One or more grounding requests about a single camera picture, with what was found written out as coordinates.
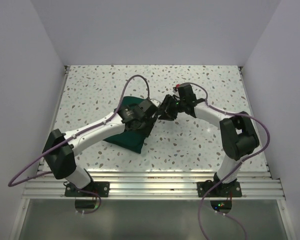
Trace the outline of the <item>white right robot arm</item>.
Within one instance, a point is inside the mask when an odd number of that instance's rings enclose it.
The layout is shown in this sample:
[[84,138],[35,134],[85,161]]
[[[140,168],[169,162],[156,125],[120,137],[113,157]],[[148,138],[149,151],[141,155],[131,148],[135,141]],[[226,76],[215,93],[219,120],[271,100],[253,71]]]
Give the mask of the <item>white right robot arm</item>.
[[225,156],[213,180],[207,180],[201,187],[209,197],[224,197],[230,191],[239,189],[238,172],[244,157],[250,156],[260,145],[260,141],[249,115],[225,113],[208,104],[207,98],[197,98],[189,83],[179,84],[167,94],[158,110],[159,119],[174,121],[179,113],[204,120],[219,128]]

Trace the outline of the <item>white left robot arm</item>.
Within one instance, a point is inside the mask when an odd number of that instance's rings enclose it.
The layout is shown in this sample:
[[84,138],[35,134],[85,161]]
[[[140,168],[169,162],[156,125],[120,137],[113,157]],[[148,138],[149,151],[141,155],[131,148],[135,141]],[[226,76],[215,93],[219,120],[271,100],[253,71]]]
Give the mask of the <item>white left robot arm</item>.
[[94,190],[93,180],[87,170],[76,164],[75,157],[90,146],[125,132],[148,137],[159,106],[159,101],[146,98],[139,104],[120,104],[110,114],[84,127],[66,132],[55,129],[48,135],[43,158],[55,179],[66,179],[82,196],[89,196]]

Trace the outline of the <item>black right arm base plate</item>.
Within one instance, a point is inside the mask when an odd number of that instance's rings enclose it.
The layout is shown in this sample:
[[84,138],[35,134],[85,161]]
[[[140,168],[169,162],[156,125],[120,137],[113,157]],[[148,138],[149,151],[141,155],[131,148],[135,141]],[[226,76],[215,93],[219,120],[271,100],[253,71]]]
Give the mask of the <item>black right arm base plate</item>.
[[197,194],[200,198],[240,198],[243,196],[241,185],[237,180],[230,183],[221,183],[216,185],[216,181],[206,180],[196,183]]

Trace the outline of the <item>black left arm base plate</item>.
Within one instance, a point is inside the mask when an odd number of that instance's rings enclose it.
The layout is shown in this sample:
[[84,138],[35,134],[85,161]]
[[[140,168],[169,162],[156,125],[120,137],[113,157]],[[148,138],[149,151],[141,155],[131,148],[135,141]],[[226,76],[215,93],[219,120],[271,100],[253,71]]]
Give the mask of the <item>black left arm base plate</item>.
[[70,182],[64,182],[65,186],[65,197],[95,197],[98,195],[101,198],[107,198],[110,191],[110,182],[108,181],[93,181],[90,182],[83,189],[76,188],[74,184]]

